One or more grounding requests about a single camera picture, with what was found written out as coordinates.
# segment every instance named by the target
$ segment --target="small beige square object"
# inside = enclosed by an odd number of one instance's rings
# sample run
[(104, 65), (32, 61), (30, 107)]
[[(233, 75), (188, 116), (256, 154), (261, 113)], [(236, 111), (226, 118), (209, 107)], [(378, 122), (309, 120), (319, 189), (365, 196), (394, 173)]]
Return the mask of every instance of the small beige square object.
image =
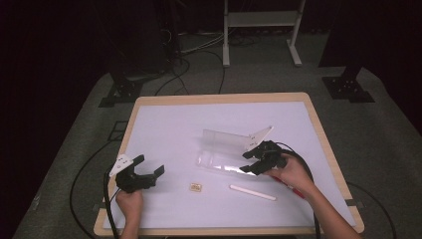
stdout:
[(201, 192), (202, 185), (199, 184), (199, 183), (190, 183), (190, 190), (191, 191), (196, 191), (196, 192)]

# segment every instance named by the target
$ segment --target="white stick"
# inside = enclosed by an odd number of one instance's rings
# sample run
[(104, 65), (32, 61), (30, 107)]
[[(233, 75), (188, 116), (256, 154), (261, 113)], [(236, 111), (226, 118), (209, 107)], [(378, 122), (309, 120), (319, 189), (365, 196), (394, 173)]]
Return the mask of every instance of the white stick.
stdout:
[(239, 186), (235, 186), (235, 185), (230, 185), (229, 187), (233, 190), (245, 192), (245, 193), (248, 193), (248, 194), (251, 194), (251, 195), (254, 195), (254, 196), (259, 196), (259, 197), (262, 197), (262, 198), (265, 198), (265, 199), (269, 199), (269, 200), (273, 200), (273, 201), (275, 201), (277, 199), (274, 196), (270, 196), (270, 195), (267, 195), (267, 194), (264, 194), (264, 193), (261, 193), (261, 192), (249, 190), (249, 189), (246, 189), (246, 188), (243, 188), (243, 187), (239, 187)]

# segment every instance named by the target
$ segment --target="dark background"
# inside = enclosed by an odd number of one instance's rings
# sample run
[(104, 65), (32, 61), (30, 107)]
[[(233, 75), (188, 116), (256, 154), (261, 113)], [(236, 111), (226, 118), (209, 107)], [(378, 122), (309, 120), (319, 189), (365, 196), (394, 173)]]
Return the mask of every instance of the dark background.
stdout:
[[(176, 6), (178, 31), (222, 30), (223, 1), (182, 2), (185, 6)], [(286, 10), (296, 8), (295, 2), (282, 6), (280, 1), (245, 1), (245, 6), (252, 11)], [(0, 1), (2, 238), (14, 234), (84, 101), (108, 72), (110, 62), (119, 59), (123, 65), (161, 71), (171, 60), (162, 49), (159, 32), (162, 25), (171, 25), (169, 1), (155, 1), (155, 6), (147, 0), (119, 3)], [(136, 6), (143, 14), (130, 21), (127, 17), (133, 12), (129, 9), (136, 10)], [(230, 4), (231, 9), (242, 6), (244, 1)], [(320, 65), (345, 66), (350, 58), (358, 59), (381, 79), (421, 131), (421, 12), (419, 3), (411, 0), (308, 0), (301, 31), (331, 29)], [(138, 40), (144, 44), (133, 45)], [(154, 49), (155, 54), (147, 49)]]

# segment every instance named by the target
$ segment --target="white metal stand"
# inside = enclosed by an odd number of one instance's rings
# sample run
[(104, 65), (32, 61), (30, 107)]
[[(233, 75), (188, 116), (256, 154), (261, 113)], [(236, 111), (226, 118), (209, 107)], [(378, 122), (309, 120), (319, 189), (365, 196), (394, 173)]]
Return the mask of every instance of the white metal stand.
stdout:
[(287, 40), (287, 43), (295, 66), (300, 67), (302, 65), (302, 61), (295, 47), (295, 42), (301, 25), (306, 0), (301, 0), (298, 11), (233, 13), (229, 13), (228, 1), (224, 0), (223, 65), (225, 67), (230, 66), (229, 28), (264, 26), (294, 26), (292, 38)]

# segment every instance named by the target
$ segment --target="gray carpet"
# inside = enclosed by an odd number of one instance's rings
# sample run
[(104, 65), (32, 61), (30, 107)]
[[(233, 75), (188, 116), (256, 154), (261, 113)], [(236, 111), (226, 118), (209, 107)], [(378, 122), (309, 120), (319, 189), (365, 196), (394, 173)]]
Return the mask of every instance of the gray carpet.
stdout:
[[(318, 68), (327, 35), (299, 34), (298, 52), (303, 66), (294, 66), (286, 46), (287, 35), (254, 37), (256, 44), (231, 47), (231, 66), (225, 69), (221, 94), (305, 92), (314, 103), (332, 150), (346, 181), (362, 186), (386, 208), (398, 238), (422, 235), (422, 138), (386, 93), (381, 81), (366, 70), (358, 75), (362, 87), (375, 103), (351, 104), (332, 100), (321, 78), (339, 76), (343, 68)], [(184, 49), (209, 41), (183, 36)], [(208, 48), (221, 56), (221, 46)], [(184, 58), (190, 68), (180, 81), (167, 84), (159, 95), (218, 94), (223, 77), (220, 60), (209, 53)], [(186, 67), (176, 66), (181, 73)], [(167, 74), (147, 82), (142, 96), (153, 96), (169, 79)], [(133, 104), (99, 108), (112, 80), (98, 80), (51, 166), (39, 193), (14, 238), (87, 238), (72, 217), (69, 196), (74, 178), (86, 161), (107, 143), (118, 120), (128, 120)], [(106, 168), (114, 163), (120, 142), (110, 142), (87, 164), (76, 182), (75, 212), (92, 233), (98, 206), (103, 199)], [(392, 238), (391, 227), (381, 208), (366, 193), (349, 186), (359, 202), (365, 224), (364, 238)]]

